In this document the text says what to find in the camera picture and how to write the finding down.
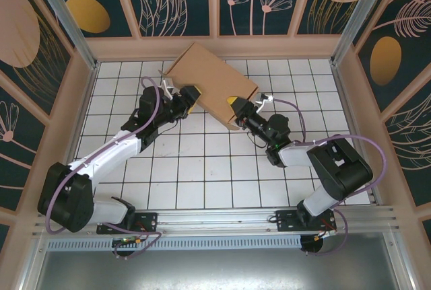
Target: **dark teal wall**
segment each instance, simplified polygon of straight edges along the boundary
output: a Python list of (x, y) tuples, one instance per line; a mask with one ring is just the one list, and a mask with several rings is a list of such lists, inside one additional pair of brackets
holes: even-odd
[[(431, 0), (417, 3), (421, 7), (415, 13), (412, 11), (398, 16), (400, 11), (402, 12), (401, 9), (405, 9), (408, 4), (412, 3), (415, 2), (413, 0), (393, 0), (390, 2), (359, 52), (359, 58), (370, 82), (374, 97), (382, 111), (431, 62), (431, 28), (429, 28), (431, 25)], [(399, 18), (408, 18), (411, 22), (397, 22)], [(393, 38), (398, 42), (401, 48), (401, 63), (392, 80), (382, 85), (375, 80), (375, 77), (379, 75), (378, 72), (372, 73), (371, 57), (373, 51), (377, 53), (377, 42), (384, 37)], [(393, 56), (385, 56), (385, 63), (388, 68), (397, 62), (399, 60), (394, 59)]]

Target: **grid tile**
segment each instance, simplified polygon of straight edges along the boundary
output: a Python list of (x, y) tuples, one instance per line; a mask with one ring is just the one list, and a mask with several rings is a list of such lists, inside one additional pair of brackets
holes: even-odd
[(229, 155), (229, 134), (206, 134), (205, 155)]
[(109, 115), (87, 116), (83, 135), (105, 135), (108, 129)]
[(151, 183), (148, 209), (175, 209), (176, 182)]
[(180, 157), (178, 181), (203, 181), (203, 157)]
[(285, 180), (261, 180), (262, 207), (289, 206)]
[(178, 157), (179, 135), (161, 135), (154, 141), (154, 157)]
[(99, 184), (94, 193), (96, 200), (108, 199), (110, 197), (121, 198), (121, 188), (123, 184)]
[(289, 59), (292, 75), (311, 75), (310, 63), (306, 59)]
[(338, 93), (318, 93), (322, 110), (342, 110)]
[(102, 178), (101, 183), (112, 183), (112, 182), (124, 182), (124, 173), (126, 170), (126, 163), (122, 163), (115, 168), (111, 168), (111, 171)]
[(318, 92), (336, 92), (337, 86), (332, 75), (313, 76)]
[(231, 157), (233, 180), (257, 180), (256, 157)]
[(206, 157), (205, 158), (205, 180), (206, 181), (230, 180), (230, 158), (229, 157)]
[(203, 208), (203, 182), (179, 182), (177, 193), (177, 209)]
[(246, 60), (226, 60), (226, 63), (234, 68), (235, 70), (239, 71), (243, 75), (248, 75), (247, 73), (247, 61)]
[(205, 208), (231, 208), (232, 184), (230, 181), (205, 183)]
[(330, 75), (332, 74), (329, 61), (327, 59), (311, 59), (311, 71), (313, 75)]
[(151, 181), (176, 181), (178, 172), (177, 157), (155, 157), (153, 158), (153, 168)]
[(234, 207), (260, 207), (261, 197), (258, 181), (233, 181)]
[(112, 114), (131, 114), (135, 109), (135, 101), (136, 96), (115, 96)]
[(121, 63), (102, 63), (100, 64), (98, 78), (118, 78)]
[[(250, 76), (260, 92), (297, 104), (306, 122), (307, 141), (349, 133), (328, 61), (226, 62)], [(159, 70), (166, 71), (171, 64), (102, 63), (76, 156), (83, 157), (109, 141), (139, 106), (143, 91), (138, 87), (139, 76), (150, 76), (159, 84)], [(302, 140), (295, 109), (267, 103), (260, 114), (268, 119), (274, 112), (289, 118), (291, 140)], [(273, 167), (265, 149), (253, 144), (264, 145), (262, 140), (243, 130), (228, 131), (199, 106), (175, 124), (163, 126), (155, 143), (104, 177), (96, 194), (121, 196), (139, 210), (284, 207), (295, 206), (321, 185), (312, 168)], [(346, 203), (368, 204), (368, 195)]]
[(292, 76), (295, 92), (314, 92), (314, 80), (312, 76)]
[(110, 114), (113, 102), (114, 102), (114, 96), (94, 96), (92, 98), (90, 109), (88, 110), (88, 114), (89, 115)]
[(181, 134), (187, 133), (203, 133), (203, 114), (190, 114), (186, 120), (181, 121)]
[(296, 206), (314, 191), (311, 179), (287, 180), (286, 184), (288, 185), (290, 206)]
[(93, 96), (101, 95), (115, 95), (115, 88), (117, 87), (117, 79), (97, 79), (94, 86)]
[(136, 77), (141, 75), (141, 62), (121, 63), (120, 77)]
[(163, 69), (163, 61), (147, 61), (142, 63), (141, 77), (160, 77), (159, 70)]
[(151, 158), (133, 158), (127, 160), (125, 182), (149, 182), (151, 174)]
[(293, 92), (292, 76), (271, 76), (272, 92)]
[(150, 184), (124, 184), (121, 198), (133, 204), (138, 211), (148, 207)]
[(120, 78), (117, 83), (116, 95), (136, 95), (139, 78)]
[(204, 134), (183, 134), (180, 140), (180, 157), (204, 156)]
[(287, 60), (268, 60), (270, 75), (290, 75), (289, 62)]
[(105, 143), (105, 137), (82, 137), (76, 157), (82, 158), (93, 153)]
[(248, 75), (269, 75), (268, 60), (247, 60)]
[(261, 93), (271, 93), (271, 80), (266, 76), (252, 76), (250, 78), (258, 87)]
[(212, 117), (210, 114), (205, 113), (205, 133), (228, 133), (229, 130)]

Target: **metal base plate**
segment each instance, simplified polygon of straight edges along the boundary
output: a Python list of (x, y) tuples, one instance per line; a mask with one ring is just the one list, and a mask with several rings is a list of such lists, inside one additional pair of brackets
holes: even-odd
[[(140, 232), (143, 232), (142, 230), (142, 226), (143, 226), (143, 228), (145, 228), (145, 231), (156, 231), (157, 216), (158, 216), (157, 213), (136, 213), (135, 221), (133, 222), (133, 225), (130, 228), (130, 230), (140, 233)], [(123, 226), (121, 226), (121, 224), (117, 224), (115, 226), (124, 228)], [(112, 229), (105, 225), (98, 225), (96, 233), (98, 235), (124, 234), (121, 231), (117, 231), (116, 229)]]
[(278, 231), (330, 231), (337, 229), (333, 211), (325, 211), (315, 217), (308, 226), (299, 220), (296, 210), (276, 211)]

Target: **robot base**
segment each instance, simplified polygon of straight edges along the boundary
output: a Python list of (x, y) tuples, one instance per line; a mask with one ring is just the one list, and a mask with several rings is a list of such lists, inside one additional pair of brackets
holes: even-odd
[[(131, 222), (131, 231), (136, 231), (137, 233), (143, 232), (142, 227), (145, 231), (156, 231), (157, 228), (157, 213), (135, 213), (134, 220)], [(123, 224), (115, 225), (120, 228), (125, 228)], [(96, 233), (98, 235), (112, 235), (112, 234), (124, 234), (121, 231), (117, 231), (105, 225), (98, 225)]]

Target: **metal frame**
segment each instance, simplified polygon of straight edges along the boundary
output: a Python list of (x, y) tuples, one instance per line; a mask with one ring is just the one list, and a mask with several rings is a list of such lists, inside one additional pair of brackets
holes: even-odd
[(64, 29), (68, 33), (70, 39), (75, 44), (76, 49), (79, 51), (88, 67), (93, 69), (95, 66), (95, 58), (88, 46), (84, 35), (77, 27), (73, 16), (70, 14), (64, 0), (47, 0), (49, 5), (55, 11)]
[[(160, 244), (160, 250), (191, 250), (190, 246), (181, 243), (192, 241), (223, 240), (227, 242), (240, 242), (243, 244), (237, 246), (246, 246), (249, 240), (258, 240), (258, 244), (250, 248), (285, 248), (283, 244), (272, 244), (271, 240), (291, 239), (294, 240), (303, 235), (303, 232), (278, 232), (274, 223), (268, 222), (277, 208), (273, 209), (228, 209), (228, 210), (188, 210), (188, 211), (158, 211), (158, 231), (163, 233), (163, 240), (167, 242), (176, 242), (175, 245), (168, 246), (168, 243)], [(396, 237), (398, 224), (394, 216), (392, 207), (388, 206), (342, 206), (341, 212), (346, 216), (349, 222), (350, 233), (372, 233), (383, 232), (384, 235), (394, 235)], [(336, 216), (338, 230), (343, 233), (344, 225), (340, 217)], [(53, 228), (59, 228), (59, 225), (53, 224)], [(22, 273), (21, 289), (35, 289), (38, 276), (41, 272), (44, 258), (47, 252), (56, 250), (57, 247), (72, 247), (64, 249), (67, 251), (86, 251), (95, 250), (91, 247), (97, 247), (101, 242), (111, 241), (111, 237), (106, 235), (97, 235), (96, 226), (87, 226), (77, 233), (65, 231), (59, 235), (48, 235), (44, 230), (44, 217), (40, 215), (33, 229), (32, 253), (28, 258), (29, 268), (24, 269)], [(297, 247), (295, 243), (287, 244), (287, 247)], [(206, 247), (206, 249), (216, 249), (217, 244)], [(400, 289), (415, 289), (410, 287), (401, 287), (408, 285), (406, 276), (408, 273), (400, 273), (400, 268), (394, 271), (400, 284)]]
[(333, 52), (333, 64), (338, 65), (349, 50), (356, 34), (377, 0), (359, 0)]
[(90, 73), (90, 76), (88, 77), (86, 87), (85, 87), (85, 93), (82, 98), (81, 106), (78, 109), (78, 117), (76, 119), (75, 124), (73, 125), (73, 136), (69, 142), (69, 146), (67, 148), (66, 156), (65, 156), (65, 163), (69, 164), (73, 161), (73, 157), (75, 155), (75, 150), (77, 148), (77, 145), (79, 143), (79, 136), (81, 135), (81, 128), (84, 125), (84, 121), (86, 119), (86, 110), (88, 106), (90, 105), (90, 100), (92, 97), (92, 92), (94, 90), (94, 84), (96, 82), (97, 74), (99, 72), (100, 63), (96, 63), (96, 66), (92, 69), (92, 72)]

